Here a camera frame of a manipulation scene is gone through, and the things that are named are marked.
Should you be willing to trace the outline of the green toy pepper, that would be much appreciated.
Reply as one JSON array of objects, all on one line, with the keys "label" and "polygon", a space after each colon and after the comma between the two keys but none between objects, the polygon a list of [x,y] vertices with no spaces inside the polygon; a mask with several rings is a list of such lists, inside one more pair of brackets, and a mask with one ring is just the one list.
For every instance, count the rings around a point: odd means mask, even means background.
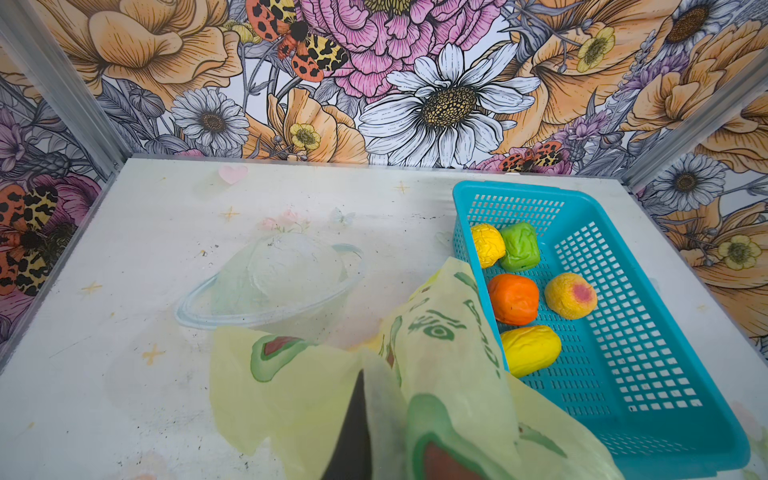
[{"label": "green toy pepper", "polygon": [[500,230],[506,253],[501,267],[509,273],[530,270],[541,260],[535,228],[527,222],[508,225]]}]

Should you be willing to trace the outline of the yellow toy banana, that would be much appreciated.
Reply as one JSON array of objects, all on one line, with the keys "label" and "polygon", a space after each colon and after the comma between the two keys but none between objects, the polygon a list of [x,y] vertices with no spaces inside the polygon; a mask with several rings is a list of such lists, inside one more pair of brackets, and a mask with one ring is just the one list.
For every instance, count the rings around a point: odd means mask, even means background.
[{"label": "yellow toy banana", "polygon": [[516,378],[548,368],[562,351],[560,337],[546,325],[506,331],[501,341],[509,373]]}]

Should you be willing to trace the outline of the orange toy fruit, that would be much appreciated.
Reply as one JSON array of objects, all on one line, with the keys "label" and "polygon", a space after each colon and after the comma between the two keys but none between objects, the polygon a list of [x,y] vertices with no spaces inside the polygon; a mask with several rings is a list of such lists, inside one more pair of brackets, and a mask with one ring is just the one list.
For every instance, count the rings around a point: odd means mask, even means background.
[{"label": "orange toy fruit", "polygon": [[526,326],[537,319],[540,293],[535,282],[514,274],[500,274],[488,284],[497,322]]}]

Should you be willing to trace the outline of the yellow-green plastic bag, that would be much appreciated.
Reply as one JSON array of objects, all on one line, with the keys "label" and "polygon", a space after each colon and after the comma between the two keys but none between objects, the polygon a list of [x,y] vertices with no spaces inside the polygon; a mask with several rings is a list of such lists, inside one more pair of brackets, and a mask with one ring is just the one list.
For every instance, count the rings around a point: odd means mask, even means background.
[{"label": "yellow-green plastic bag", "polygon": [[240,327],[214,332],[219,433],[264,442],[289,479],[322,479],[360,371],[372,479],[617,479],[608,449],[509,374],[470,266],[451,258],[352,351]]}]

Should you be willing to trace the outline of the yellow pink toy peach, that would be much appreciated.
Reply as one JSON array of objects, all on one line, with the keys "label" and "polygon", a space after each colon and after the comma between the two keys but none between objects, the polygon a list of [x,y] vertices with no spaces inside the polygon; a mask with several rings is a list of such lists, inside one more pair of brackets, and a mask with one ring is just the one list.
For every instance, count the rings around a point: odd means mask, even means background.
[{"label": "yellow pink toy peach", "polygon": [[550,310],[566,320],[577,320],[591,314],[598,304],[594,287],[582,276],[562,273],[545,287],[545,301]]}]

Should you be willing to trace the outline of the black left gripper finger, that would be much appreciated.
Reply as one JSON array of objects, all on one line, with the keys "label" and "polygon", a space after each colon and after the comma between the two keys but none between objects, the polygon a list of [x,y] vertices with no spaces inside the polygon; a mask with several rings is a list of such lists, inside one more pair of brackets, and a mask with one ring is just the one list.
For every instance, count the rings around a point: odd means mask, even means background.
[{"label": "black left gripper finger", "polygon": [[322,479],[372,479],[372,449],[363,371],[356,378],[335,449]]}]

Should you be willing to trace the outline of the yellow toy pepper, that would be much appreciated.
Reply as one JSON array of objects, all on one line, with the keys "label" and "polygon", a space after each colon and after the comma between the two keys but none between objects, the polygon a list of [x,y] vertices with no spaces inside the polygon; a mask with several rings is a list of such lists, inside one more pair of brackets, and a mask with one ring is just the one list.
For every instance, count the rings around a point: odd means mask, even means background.
[{"label": "yellow toy pepper", "polygon": [[496,264],[506,255],[506,245],[500,231],[490,224],[477,224],[471,227],[474,247],[483,269]]}]

